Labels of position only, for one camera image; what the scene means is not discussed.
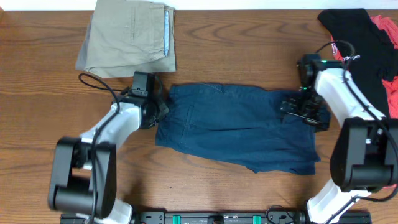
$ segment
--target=wood grain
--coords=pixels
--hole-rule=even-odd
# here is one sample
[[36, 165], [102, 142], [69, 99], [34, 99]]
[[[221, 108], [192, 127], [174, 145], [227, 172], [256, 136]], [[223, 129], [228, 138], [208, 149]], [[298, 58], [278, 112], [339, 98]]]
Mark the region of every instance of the wood grain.
[[[93, 12], [7, 12], [0, 23], [0, 223], [59, 223], [47, 207], [53, 150], [61, 136], [78, 136], [109, 110], [111, 96], [82, 85], [74, 64]], [[297, 89], [295, 63], [330, 36], [320, 11], [177, 11], [177, 72], [172, 84], [215, 82]], [[370, 11], [398, 22], [397, 11]], [[331, 58], [329, 50], [322, 52]], [[131, 78], [107, 82], [122, 88]], [[118, 195], [139, 209], [264, 211], [300, 207], [330, 178], [339, 133], [317, 134], [317, 174], [254, 174], [243, 166], [154, 146], [155, 129], [140, 130], [118, 153]], [[382, 197], [388, 192], [376, 194]], [[398, 223], [398, 199], [359, 202], [374, 223]]]

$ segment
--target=black t-shirt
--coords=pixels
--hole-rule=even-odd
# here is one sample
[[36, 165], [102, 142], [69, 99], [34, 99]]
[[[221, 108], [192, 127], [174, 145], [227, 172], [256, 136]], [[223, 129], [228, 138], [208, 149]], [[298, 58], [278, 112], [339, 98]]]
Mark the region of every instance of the black t-shirt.
[[[345, 40], [355, 48], [350, 72], [369, 102], [389, 118], [387, 95], [381, 79], [392, 81], [398, 72], [398, 50], [385, 31], [379, 30], [364, 9], [328, 9], [318, 16], [334, 40]], [[350, 49], [336, 44], [343, 58]]]

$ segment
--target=folded khaki pants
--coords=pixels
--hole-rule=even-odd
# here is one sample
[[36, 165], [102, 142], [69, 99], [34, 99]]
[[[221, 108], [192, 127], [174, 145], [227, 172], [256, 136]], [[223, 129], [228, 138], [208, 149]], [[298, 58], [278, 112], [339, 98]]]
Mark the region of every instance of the folded khaki pants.
[[[165, 55], [165, 11], [169, 51]], [[98, 0], [76, 69], [103, 78], [174, 72], [174, 9], [146, 1]]]

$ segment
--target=garment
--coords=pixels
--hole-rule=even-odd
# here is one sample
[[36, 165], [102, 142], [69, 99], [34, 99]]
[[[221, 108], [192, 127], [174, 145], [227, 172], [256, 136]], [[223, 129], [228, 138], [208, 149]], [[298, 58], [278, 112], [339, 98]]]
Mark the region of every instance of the garment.
[[[159, 123], [156, 145], [254, 172], [315, 174], [313, 126], [282, 115], [282, 100], [296, 91], [254, 86], [190, 84], [170, 90], [170, 113]], [[324, 116], [330, 117], [327, 110]]]
[[[398, 27], [394, 22], [388, 18], [382, 18], [381, 16], [372, 16], [371, 20], [380, 30], [384, 30], [389, 36], [394, 48], [398, 49]], [[343, 60], [340, 52], [338, 51], [336, 45], [332, 46], [333, 56], [336, 60]], [[381, 80], [387, 93], [387, 102], [390, 112], [390, 117], [398, 118], [398, 77], [395, 76], [392, 82]]]
[[103, 78], [174, 72], [173, 26], [174, 9], [163, 4], [98, 0], [76, 69]]
[[[318, 16], [335, 40], [352, 43], [356, 55], [350, 65], [353, 80], [364, 96], [389, 118], [386, 91], [381, 79], [392, 81], [398, 72], [398, 50], [364, 9], [329, 9]], [[349, 48], [338, 46], [343, 57]]]

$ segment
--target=navy shorts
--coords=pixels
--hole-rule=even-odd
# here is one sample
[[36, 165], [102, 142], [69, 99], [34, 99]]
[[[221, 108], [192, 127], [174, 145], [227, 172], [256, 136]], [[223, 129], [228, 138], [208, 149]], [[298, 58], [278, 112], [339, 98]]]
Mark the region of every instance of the navy shorts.
[[313, 175], [320, 160], [315, 128], [280, 111], [282, 100], [297, 94], [241, 85], [173, 86], [170, 113], [159, 123], [156, 145], [254, 172]]

